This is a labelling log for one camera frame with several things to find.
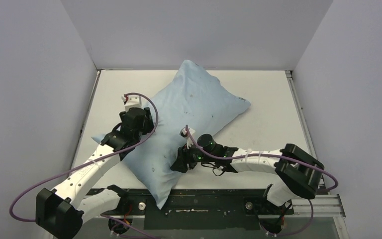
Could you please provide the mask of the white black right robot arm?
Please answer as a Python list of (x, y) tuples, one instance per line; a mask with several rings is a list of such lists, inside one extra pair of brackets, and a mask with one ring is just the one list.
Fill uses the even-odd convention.
[(196, 143), (189, 136), (186, 140), (177, 150), (173, 171), (186, 173), (197, 164), (207, 164), (221, 173), (252, 171), (278, 175), (280, 181), (269, 185), (261, 200), (268, 213), (274, 213), (293, 198), (311, 200), (317, 194), (324, 165), (295, 144), (271, 151), (252, 151), (223, 146), (210, 134), (201, 135)]

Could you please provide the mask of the light blue pillowcase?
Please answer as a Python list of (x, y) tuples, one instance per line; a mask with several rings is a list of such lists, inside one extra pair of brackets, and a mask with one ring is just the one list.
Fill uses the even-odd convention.
[(141, 93), (151, 99), (144, 105), (159, 118), (156, 132), (144, 144), (128, 154), (96, 184), (103, 188), (115, 184), (122, 188), (145, 187), (161, 208), (181, 173), (172, 171), (177, 149), (185, 144), (180, 131), (189, 126), (197, 135), (216, 134), (250, 102), (227, 91), (220, 80), (196, 63), (186, 60), (169, 76), (161, 71), (104, 72), (92, 104), (90, 124), (102, 132), (94, 137), (101, 141), (119, 120), (123, 111), (121, 96)]

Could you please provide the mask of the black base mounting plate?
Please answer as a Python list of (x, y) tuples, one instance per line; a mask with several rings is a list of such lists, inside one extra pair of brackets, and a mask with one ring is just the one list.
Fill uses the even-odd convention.
[(300, 215), (311, 219), (316, 202), (296, 198), (275, 206), (267, 201), (264, 189), (185, 189), (172, 190), (159, 209), (147, 190), (129, 189), (104, 214), (128, 222), (143, 219), (145, 230), (267, 229), (278, 233), (286, 218)]

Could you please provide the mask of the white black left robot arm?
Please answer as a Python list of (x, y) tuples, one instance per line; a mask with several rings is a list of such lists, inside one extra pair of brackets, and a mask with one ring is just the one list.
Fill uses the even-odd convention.
[(36, 196), (35, 222), (58, 239), (72, 239), (90, 219), (113, 210), (128, 210), (126, 192), (110, 185), (86, 197), (96, 182), (142, 144), (141, 136), (154, 132), (149, 107), (131, 107), (120, 113), (121, 122), (105, 135), (93, 154), (67, 179)]

